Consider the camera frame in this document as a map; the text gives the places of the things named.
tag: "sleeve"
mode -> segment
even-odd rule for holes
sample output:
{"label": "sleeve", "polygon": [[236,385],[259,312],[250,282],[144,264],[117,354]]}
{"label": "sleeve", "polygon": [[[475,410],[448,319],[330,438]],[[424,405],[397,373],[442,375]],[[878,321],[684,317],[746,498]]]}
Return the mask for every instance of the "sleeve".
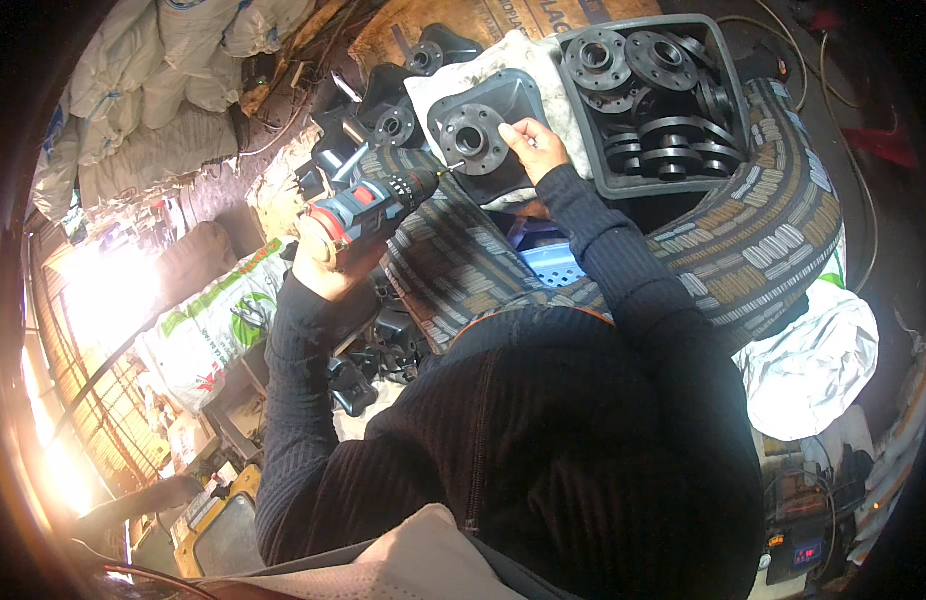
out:
{"label": "sleeve", "polygon": [[[658,395],[661,442],[682,465],[696,506],[706,507],[699,527],[719,541],[706,551],[726,559],[724,565],[746,563],[745,570],[755,573],[765,534],[763,491],[739,369],[636,224],[607,208],[572,165],[546,174],[537,192],[569,236],[583,271],[599,285],[616,327],[643,359]],[[752,583],[742,584],[741,597]],[[721,584],[727,591],[733,582]]]}
{"label": "sleeve", "polygon": [[268,563],[277,532],[294,498],[322,473],[337,447],[327,362],[334,305],[300,283],[292,272],[279,292],[277,315],[266,344],[263,474],[256,495],[256,545]]}

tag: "striped fabric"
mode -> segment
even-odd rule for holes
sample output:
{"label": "striped fabric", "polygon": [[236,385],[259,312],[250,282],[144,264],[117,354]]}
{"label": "striped fabric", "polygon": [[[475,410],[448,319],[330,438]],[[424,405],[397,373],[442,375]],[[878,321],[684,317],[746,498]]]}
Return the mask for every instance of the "striped fabric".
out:
{"label": "striped fabric", "polygon": [[[754,79],[744,92],[753,159],[697,208],[646,236],[731,354],[816,280],[842,224],[837,193],[786,89]],[[417,166],[441,167],[420,150],[381,148],[360,162],[358,174]],[[473,321],[522,306],[572,306],[610,318],[591,279],[557,289],[540,283],[451,176],[403,222],[382,265],[437,354]]]}

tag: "drill bit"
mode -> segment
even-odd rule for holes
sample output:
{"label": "drill bit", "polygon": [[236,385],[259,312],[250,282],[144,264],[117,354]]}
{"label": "drill bit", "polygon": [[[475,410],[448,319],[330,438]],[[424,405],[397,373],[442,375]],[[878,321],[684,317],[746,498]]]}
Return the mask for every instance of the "drill bit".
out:
{"label": "drill bit", "polygon": [[463,160],[460,160],[460,161],[457,162],[456,164],[451,164],[451,165],[449,165],[448,167],[446,167],[446,170],[445,170],[445,171],[437,171],[437,172],[436,172],[436,177],[443,177],[443,176],[444,176],[445,174],[447,174],[447,173],[453,173],[453,172],[456,171],[458,168],[462,167],[464,164],[466,164],[466,162],[463,161]]}

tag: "blue plastic basket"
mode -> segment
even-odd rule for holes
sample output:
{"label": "blue plastic basket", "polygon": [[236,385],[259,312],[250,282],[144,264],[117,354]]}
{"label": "blue plastic basket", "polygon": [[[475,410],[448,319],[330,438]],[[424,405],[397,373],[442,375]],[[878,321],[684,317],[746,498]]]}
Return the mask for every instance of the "blue plastic basket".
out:
{"label": "blue plastic basket", "polygon": [[570,251],[570,244],[534,247],[518,252],[536,277],[549,287],[563,287],[586,277]]}

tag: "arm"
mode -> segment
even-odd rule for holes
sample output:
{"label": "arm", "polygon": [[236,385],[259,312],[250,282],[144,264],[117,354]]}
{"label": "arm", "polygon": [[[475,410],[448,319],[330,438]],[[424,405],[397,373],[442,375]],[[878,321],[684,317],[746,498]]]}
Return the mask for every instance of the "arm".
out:
{"label": "arm", "polygon": [[290,503],[322,473],[338,443],[327,379],[332,349],[319,327],[332,305],[291,274],[277,307],[266,344],[265,462],[256,496],[256,544],[267,564],[279,545],[276,532]]}
{"label": "arm", "polygon": [[[657,391],[661,449],[682,467],[680,475],[698,499],[687,509],[699,529],[701,553],[709,558],[686,576],[707,582],[713,597],[745,597],[764,522],[761,471],[740,371],[680,280],[649,251],[636,224],[606,207],[569,164],[555,134],[539,124],[533,134],[534,126],[521,125],[516,137],[500,133],[569,236],[580,266],[599,285],[617,328],[643,358]],[[719,565],[742,567],[734,576]]]}
{"label": "arm", "polygon": [[310,484],[319,483],[337,448],[327,362],[343,337],[377,308],[371,290],[351,291],[366,282],[385,251],[385,244],[374,247],[346,273],[326,271],[300,251],[279,291],[266,344],[270,383],[256,496],[256,545],[266,564],[280,556],[285,540],[278,532],[290,506],[316,489]]}

